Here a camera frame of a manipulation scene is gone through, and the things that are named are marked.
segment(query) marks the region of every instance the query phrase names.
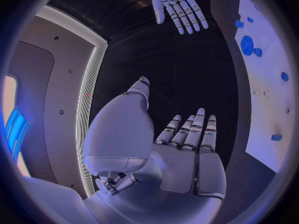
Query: blue object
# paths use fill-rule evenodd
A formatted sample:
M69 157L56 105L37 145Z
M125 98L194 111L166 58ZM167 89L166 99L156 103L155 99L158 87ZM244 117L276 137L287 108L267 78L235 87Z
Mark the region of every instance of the blue object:
M280 141L283 137L281 135L272 135L271 140Z
M241 41L241 49L246 56L250 56L253 52L253 40L250 36L243 36Z
M24 118L17 107L11 112L5 126L9 150L15 162L17 162L21 145L30 126L30 122Z
M253 53L256 54L258 57L261 57L263 54L263 51L261 50L261 48L254 48Z
M244 23L239 21L239 20L236 20L236 24L235 24L236 27L243 27L244 26Z
M285 72L282 72L282 79L284 81L288 81L289 80L289 75L287 73L285 73Z

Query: white robotic hand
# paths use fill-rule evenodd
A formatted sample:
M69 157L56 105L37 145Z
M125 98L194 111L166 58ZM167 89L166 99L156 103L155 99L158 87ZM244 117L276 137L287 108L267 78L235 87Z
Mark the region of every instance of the white robotic hand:
M200 153L215 152L217 131L216 117L214 115L209 117L202 143L199 146L204 116L205 110L204 108L200 108L196 116L191 115L182 128L176 133L181 121L181 117L176 115L154 143L195 152L199 151L198 148L200 148Z
M203 28L207 29L209 27L200 7L195 0L152 0L152 5L157 23L161 24L164 22L164 7L166 7L166 10L171 16L180 34L184 34L184 29L180 20L184 24L189 34L193 33L190 22L192 23L195 31L200 30L200 26L192 10L194 10Z

